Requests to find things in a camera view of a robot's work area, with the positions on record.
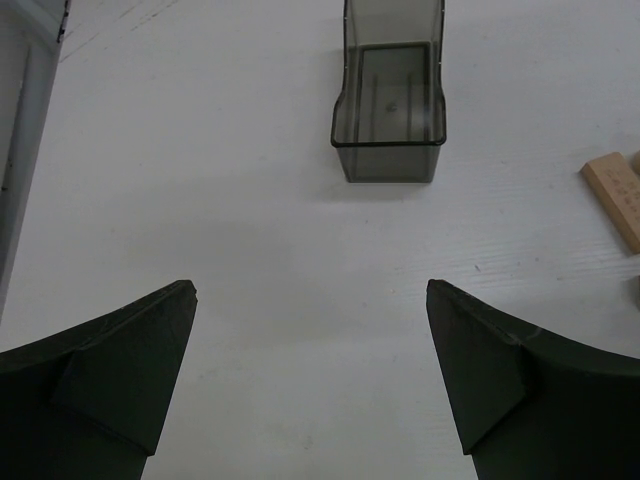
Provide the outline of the light wood rectangular block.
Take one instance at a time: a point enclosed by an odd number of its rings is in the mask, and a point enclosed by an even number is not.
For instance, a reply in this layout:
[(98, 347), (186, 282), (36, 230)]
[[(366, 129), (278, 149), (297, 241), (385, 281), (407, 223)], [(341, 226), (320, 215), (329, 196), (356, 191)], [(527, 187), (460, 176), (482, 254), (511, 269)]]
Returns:
[(622, 240), (639, 254), (639, 177), (620, 152), (586, 162), (582, 178), (599, 201)]

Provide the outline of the smoky transparent plastic bin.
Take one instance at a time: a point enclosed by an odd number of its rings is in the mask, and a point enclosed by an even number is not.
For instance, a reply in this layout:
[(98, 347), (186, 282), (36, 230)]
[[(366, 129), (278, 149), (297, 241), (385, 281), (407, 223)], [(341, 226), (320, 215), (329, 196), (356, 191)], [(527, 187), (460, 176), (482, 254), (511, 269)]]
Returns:
[(347, 1), (331, 144), (350, 183), (432, 182), (447, 139), (443, 0)]

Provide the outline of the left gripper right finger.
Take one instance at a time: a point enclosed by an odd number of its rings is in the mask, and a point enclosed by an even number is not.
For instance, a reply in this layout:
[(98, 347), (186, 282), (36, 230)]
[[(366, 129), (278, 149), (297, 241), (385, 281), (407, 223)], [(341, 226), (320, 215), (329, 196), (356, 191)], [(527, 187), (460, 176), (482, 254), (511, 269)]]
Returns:
[(497, 310), (444, 281), (431, 336), (480, 479), (636, 479), (639, 361)]

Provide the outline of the light wood cylinder block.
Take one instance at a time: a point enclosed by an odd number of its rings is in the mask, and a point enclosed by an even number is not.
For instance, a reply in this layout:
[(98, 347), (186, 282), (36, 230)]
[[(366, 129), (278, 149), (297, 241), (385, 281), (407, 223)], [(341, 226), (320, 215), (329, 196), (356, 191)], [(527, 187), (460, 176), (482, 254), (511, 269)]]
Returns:
[(631, 167), (637, 175), (640, 175), (640, 152), (637, 152), (633, 156), (631, 160)]

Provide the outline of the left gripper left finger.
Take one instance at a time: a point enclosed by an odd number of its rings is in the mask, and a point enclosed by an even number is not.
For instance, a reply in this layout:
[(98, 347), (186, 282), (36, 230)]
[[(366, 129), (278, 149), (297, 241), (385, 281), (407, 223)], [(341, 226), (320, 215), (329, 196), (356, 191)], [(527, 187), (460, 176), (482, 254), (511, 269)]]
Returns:
[(1, 354), (4, 479), (139, 479), (197, 308), (189, 280)]

